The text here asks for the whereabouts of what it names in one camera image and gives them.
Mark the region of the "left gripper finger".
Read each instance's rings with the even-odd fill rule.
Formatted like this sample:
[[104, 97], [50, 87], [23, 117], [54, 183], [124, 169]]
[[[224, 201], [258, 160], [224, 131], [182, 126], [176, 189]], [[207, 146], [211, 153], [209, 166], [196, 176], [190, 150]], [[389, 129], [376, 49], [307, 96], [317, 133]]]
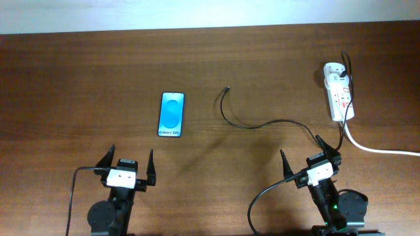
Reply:
[[147, 184], [154, 186], [156, 184], [156, 170], [154, 166], [154, 151], [151, 149], [148, 159], [148, 166], [146, 170]]
[[116, 147], [112, 144], [109, 148], [108, 152], [99, 160], [99, 162], [95, 165], [96, 168], [109, 168], [112, 165], [112, 161], [114, 158]]

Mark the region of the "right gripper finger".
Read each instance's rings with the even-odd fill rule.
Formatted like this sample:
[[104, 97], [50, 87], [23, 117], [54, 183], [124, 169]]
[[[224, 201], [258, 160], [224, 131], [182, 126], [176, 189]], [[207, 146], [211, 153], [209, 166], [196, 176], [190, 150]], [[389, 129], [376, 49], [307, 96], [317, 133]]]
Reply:
[[285, 156], [285, 153], [283, 150], [280, 150], [280, 155], [282, 158], [282, 164], [283, 164], [283, 177], [284, 180], [292, 180], [294, 177], [294, 173], [289, 165], [289, 162], [287, 160], [287, 157]]
[[318, 145], [321, 147], [322, 151], [328, 157], [338, 157], [338, 156], [340, 156], [340, 153], [334, 147], [331, 147], [329, 144], [327, 144], [319, 135], [316, 135], [315, 138], [318, 142]]

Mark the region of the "blue Galaxy smartphone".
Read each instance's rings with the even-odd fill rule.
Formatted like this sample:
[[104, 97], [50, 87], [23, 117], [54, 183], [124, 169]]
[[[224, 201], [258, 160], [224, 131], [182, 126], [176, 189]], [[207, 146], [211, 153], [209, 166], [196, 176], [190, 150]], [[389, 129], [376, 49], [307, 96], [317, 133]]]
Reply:
[[161, 137], [181, 137], [185, 95], [182, 92], [164, 92], [157, 134]]

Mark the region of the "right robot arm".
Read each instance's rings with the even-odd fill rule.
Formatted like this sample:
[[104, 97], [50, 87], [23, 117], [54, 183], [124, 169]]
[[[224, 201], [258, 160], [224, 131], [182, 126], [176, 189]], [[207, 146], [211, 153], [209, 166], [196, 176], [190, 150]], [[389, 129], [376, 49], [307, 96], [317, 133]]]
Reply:
[[316, 137], [322, 152], [306, 159], [307, 167], [294, 173], [283, 151], [285, 182], [293, 181], [298, 189], [308, 188], [317, 206], [324, 225], [313, 226], [311, 235], [383, 235], [377, 230], [363, 231], [367, 213], [368, 197], [353, 189], [338, 190], [332, 177], [339, 172], [341, 154], [320, 136]]

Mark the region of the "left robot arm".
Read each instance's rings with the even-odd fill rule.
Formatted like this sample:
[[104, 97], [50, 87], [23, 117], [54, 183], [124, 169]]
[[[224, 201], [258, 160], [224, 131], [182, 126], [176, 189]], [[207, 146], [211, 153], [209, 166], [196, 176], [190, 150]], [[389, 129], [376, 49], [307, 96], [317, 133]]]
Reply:
[[138, 179], [138, 162], [130, 159], [119, 159], [112, 166], [115, 146], [96, 164], [94, 173], [100, 176], [104, 187], [110, 189], [105, 201], [95, 203], [88, 211], [87, 221], [91, 235], [126, 235], [135, 193], [145, 192], [147, 187], [155, 186], [156, 170], [154, 152], [151, 151], [146, 170], [147, 179]]

